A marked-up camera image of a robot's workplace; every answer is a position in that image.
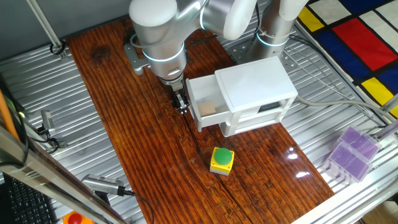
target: open drawer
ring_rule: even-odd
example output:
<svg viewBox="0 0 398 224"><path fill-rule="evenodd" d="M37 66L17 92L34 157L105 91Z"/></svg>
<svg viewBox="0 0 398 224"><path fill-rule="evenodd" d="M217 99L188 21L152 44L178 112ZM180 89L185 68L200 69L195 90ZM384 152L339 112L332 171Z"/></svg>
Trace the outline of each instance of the open drawer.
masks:
<svg viewBox="0 0 398 224"><path fill-rule="evenodd" d="M231 119L232 113L223 98L220 86L215 75L187 79L188 98L190 101L190 112L195 120L198 131L207 126L227 122ZM212 101L216 113L202 117L199 113L198 104Z"/></svg>

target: wooden board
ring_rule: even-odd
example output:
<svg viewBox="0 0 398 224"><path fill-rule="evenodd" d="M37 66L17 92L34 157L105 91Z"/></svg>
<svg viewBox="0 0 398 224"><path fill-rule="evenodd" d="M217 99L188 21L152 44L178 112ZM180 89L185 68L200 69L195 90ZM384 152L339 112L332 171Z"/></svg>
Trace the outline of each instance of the wooden board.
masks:
<svg viewBox="0 0 398 224"><path fill-rule="evenodd" d="M133 74L123 51L130 27L127 19L116 21L67 42L127 178L152 204L156 223L291 223L333 195L280 124L230 138L217 126L198 133L150 70ZM234 65L217 40L202 47L189 49L186 78ZM208 170L215 146L236 152L228 177Z"/></svg>

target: purple block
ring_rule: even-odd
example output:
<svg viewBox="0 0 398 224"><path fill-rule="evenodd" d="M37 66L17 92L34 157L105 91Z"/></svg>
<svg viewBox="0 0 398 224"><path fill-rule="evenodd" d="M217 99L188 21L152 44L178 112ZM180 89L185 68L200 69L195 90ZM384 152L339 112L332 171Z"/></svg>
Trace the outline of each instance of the purple block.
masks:
<svg viewBox="0 0 398 224"><path fill-rule="evenodd" d="M371 168L371 164L364 161L360 154L341 142L331 153L329 160L339 166L344 173L361 181Z"/></svg>
<svg viewBox="0 0 398 224"><path fill-rule="evenodd" d="M343 140L368 160L371 160L379 150L379 147L371 141L370 136L366 133L360 133L352 127L349 127L347 131L344 132L340 140Z"/></svg>

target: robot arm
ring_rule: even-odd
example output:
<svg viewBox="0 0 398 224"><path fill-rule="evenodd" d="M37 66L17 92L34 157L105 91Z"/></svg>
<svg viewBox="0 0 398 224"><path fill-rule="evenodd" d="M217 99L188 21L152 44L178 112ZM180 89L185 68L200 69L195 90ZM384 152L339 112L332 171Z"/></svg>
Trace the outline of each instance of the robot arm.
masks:
<svg viewBox="0 0 398 224"><path fill-rule="evenodd" d="M256 0L132 0L129 15L152 72L168 86L174 107L186 112L184 40L205 29L226 39L240 37Z"/></svg>
<svg viewBox="0 0 398 224"><path fill-rule="evenodd" d="M246 53L246 62L282 57L294 22L308 0L272 0L262 13L259 32Z"/></svg>

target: colorful mat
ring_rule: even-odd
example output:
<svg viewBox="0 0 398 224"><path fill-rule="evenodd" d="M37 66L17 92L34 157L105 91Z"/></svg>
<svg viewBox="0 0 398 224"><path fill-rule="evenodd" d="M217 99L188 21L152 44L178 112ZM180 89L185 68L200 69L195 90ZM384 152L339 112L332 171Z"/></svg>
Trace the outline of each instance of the colorful mat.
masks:
<svg viewBox="0 0 398 224"><path fill-rule="evenodd" d="M310 1L298 20L373 101L398 93L398 0Z"/></svg>

